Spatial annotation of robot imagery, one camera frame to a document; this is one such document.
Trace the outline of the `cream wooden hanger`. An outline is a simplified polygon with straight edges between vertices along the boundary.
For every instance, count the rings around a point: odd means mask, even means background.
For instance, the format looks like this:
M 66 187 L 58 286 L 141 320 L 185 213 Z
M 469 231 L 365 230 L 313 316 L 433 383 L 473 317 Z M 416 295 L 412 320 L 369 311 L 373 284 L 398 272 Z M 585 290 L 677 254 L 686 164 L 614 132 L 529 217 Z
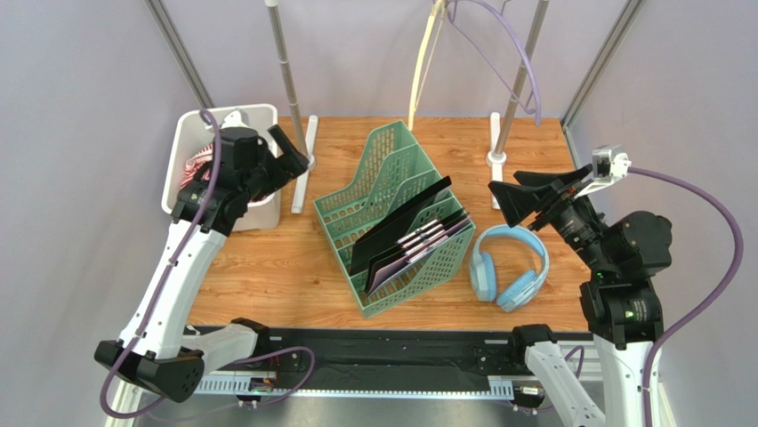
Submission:
M 407 112 L 407 128 L 409 131 L 413 131 L 415 127 L 416 112 L 422 98 L 423 88 L 436 49 L 437 40 L 439 39 L 439 33 L 444 25 L 443 21 L 446 9 L 447 2 L 444 0 L 437 0 L 432 3 L 419 44 Z

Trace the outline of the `red white striped tank top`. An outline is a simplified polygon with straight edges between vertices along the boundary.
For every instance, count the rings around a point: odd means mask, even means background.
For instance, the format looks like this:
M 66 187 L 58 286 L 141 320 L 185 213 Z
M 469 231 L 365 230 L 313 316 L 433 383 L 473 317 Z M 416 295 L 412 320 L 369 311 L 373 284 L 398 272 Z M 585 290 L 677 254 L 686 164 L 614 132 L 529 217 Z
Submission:
M 264 146 L 267 146 L 272 156 L 278 154 L 277 148 L 272 148 L 270 144 L 264 144 Z M 173 206 L 176 204 L 177 201 L 179 201 L 179 194 L 187 185 L 189 185 L 191 182 L 194 181 L 195 175 L 198 171 L 204 171 L 203 176 L 201 177 L 202 183 L 208 184 L 210 182 L 211 177 L 211 163 L 212 163 L 212 157 L 213 157 L 213 149 L 214 145 L 212 143 L 209 143 L 208 145 L 204 146 L 200 151 L 198 151 L 193 156 L 189 157 L 189 159 L 186 160 L 183 166 L 183 172 L 181 174 L 181 178 L 179 178 L 179 184 L 178 187 L 175 187 L 176 195 L 175 196 L 166 196 L 166 206 Z M 219 178 L 219 181 L 216 183 L 216 187 L 214 187 L 214 197 L 218 197 L 219 195 L 221 197 L 224 196 L 240 196 L 242 195 L 241 190 L 234 190 L 234 189 L 228 189 L 223 187 L 221 184 L 221 175 Z M 263 205 L 266 203 L 269 203 L 271 200 L 274 200 L 275 203 L 279 203 L 278 200 L 280 199 L 280 190 L 276 190 L 274 193 L 271 193 L 264 197 L 259 197 L 255 199 L 248 200 L 248 204 L 250 206 L 258 206 Z

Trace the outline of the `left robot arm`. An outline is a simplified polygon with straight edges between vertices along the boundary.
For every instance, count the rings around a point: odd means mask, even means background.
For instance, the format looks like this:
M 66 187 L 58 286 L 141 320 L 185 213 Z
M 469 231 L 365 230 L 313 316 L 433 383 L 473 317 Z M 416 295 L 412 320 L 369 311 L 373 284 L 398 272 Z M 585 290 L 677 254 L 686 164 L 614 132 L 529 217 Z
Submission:
M 184 328 L 212 260 L 243 218 L 250 202 L 304 174 L 308 159 L 279 125 L 265 133 L 225 126 L 211 161 L 181 185 L 173 206 L 165 261 L 116 340 L 101 341 L 96 362 L 123 381 L 181 403 L 205 374 L 254 355 L 268 329 L 236 318 L 210 334 L 189 337 Z

